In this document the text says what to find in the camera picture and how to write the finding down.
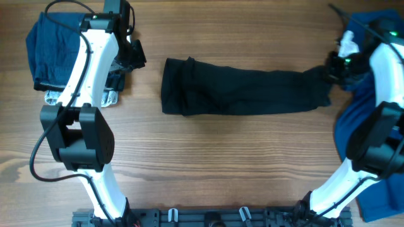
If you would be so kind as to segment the black polo shirt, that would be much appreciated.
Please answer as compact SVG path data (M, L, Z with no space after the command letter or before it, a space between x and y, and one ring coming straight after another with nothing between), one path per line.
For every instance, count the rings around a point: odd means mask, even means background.
M307 112L331 104L324 67L303 73L215 66L167 59L161 99L165 114L269 115Z

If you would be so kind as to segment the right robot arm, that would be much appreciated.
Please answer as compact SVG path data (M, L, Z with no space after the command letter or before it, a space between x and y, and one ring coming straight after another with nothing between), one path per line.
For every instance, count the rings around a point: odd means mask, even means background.
M397 23L378 18L363 28L369 35L363 49L344 34L338 53L340 75L357 89L348 108L348 123L337 134L345 158L319 188L310 191L294 208L294 221L303 226L340 223L343 208L363 191L391 175L403 173L403 38Z

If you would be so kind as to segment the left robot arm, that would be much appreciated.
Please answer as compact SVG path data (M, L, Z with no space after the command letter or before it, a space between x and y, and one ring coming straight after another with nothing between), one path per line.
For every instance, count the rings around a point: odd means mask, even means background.
M105 1L101 13L90 10L75 30L80 49L70 79L56 105L40 112L44 133L33 148L30 172L37 180L48 181L34 167L46 140L53 158L72 172L53 182L79 178L93 203L93 212L74 215L73 226L141 224L114 176L110 164L114 135L100 112L108 75L130 73L146 64L140 41L131 41L134 24L134 9L127 1Z

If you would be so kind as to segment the folded light grey garment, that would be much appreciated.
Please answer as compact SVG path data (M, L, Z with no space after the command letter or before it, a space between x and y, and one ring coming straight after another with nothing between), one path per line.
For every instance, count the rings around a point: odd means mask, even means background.
M64 96L63 93L63 91L47 90L44 100L48 105L56 105L59 102L67 104L70 101L70 97ZM118 96L118 92L112 90L103 91L103 93L96 92L96 94L85 91L80 96L76 97L72 107L82 107L85 103L89 103L92 107L108 107L118 102Z

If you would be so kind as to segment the folded dark blue garment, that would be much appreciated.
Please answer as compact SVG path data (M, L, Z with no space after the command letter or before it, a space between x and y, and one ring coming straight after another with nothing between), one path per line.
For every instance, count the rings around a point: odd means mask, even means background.
M80 36L48 18L77 30L83 13L40 13L26 37L27 55L37 91L62 91L70 78L78 51Z

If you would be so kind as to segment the blue polo shirt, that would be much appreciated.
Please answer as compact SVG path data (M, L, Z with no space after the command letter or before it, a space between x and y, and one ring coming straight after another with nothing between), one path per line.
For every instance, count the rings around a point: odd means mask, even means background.
M365 24L376 19L389 18L397 23L398 32L403 31L403 20L394 9L354 13L352 17ZM350 135L376 107L373 73L366 73L363 81L344 86L343 90L352 92L353 98L335 125L335 144L342 160L346 158ZM371 185L357 196L357 200L365 222L403 213L403 175L394 174Z

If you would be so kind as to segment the left grey rail clip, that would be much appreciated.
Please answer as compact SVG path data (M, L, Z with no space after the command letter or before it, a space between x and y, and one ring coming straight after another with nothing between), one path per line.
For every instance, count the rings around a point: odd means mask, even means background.
M169 223L177 223L179 219L179 212L176 208L171 208L168 210L168 222Z

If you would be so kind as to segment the grey rail clip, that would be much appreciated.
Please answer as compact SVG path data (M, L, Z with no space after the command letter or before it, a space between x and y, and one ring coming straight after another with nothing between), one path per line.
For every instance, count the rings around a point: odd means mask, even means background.
M179 212L176 208L171 208L168 210L168 222L169 223L177 223L179 219Z
M249 208L246 206L243 206L239 209L239 214L241 216L243 225L245 227L253 227L252 223L251 223L251 213L249 211Z

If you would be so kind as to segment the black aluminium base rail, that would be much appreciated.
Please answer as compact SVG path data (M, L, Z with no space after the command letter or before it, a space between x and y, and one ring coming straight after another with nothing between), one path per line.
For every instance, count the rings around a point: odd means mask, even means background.
M265 209L250 209L252 226L302 226L306 220L293 222L293 207L267 207ZM168 222L168 210L132 209L138 223L130 226L244 226L239 209L188 209L178 210L177 223ZM93 211L74 212L71 226L113 226L108 220L96 218ZM350 208L343 208L338 218L320 218L307 226L343 226L352 227Z

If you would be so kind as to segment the right grey rail clip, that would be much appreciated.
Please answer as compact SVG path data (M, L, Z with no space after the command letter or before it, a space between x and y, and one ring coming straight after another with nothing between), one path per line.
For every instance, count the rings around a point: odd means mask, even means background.
M241 216L243 225L245 227L253 227L252 223L251 223L251 213L249 211L249 208L246 206L243 206L239 209L239 214Z

